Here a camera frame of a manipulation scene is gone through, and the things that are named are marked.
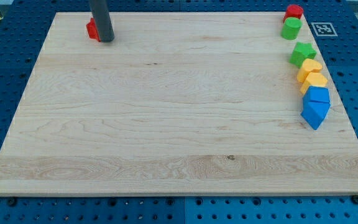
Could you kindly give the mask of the grey cylindrical robot arm rod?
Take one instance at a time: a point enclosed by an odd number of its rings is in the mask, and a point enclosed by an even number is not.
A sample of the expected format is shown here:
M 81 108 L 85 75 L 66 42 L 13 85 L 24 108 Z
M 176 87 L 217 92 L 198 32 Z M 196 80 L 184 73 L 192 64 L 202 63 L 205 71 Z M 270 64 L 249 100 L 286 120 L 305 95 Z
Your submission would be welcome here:
M 86 25 L 90 39 L 98 42 L 112 42 L 114 31 L 107 0 L 89 0 L 89 6 L 93 16 Z

